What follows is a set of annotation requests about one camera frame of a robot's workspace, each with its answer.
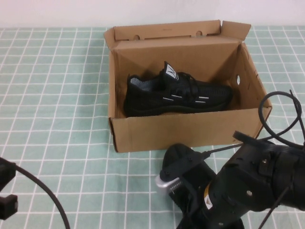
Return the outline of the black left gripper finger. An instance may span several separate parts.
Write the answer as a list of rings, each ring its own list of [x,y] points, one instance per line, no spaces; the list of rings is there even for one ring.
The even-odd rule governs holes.
[[[9,195],[0,197],[0,214],[13,215],[18,210],[18,197],[16,195]]]

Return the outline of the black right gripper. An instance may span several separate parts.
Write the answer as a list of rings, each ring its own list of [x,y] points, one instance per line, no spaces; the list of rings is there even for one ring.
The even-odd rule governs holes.
[[[211,183],[216,173],[202,162],[183,175],[183,183],[171,192],[171,199],[182,211],[178,229],[243,229],[245,211]]]

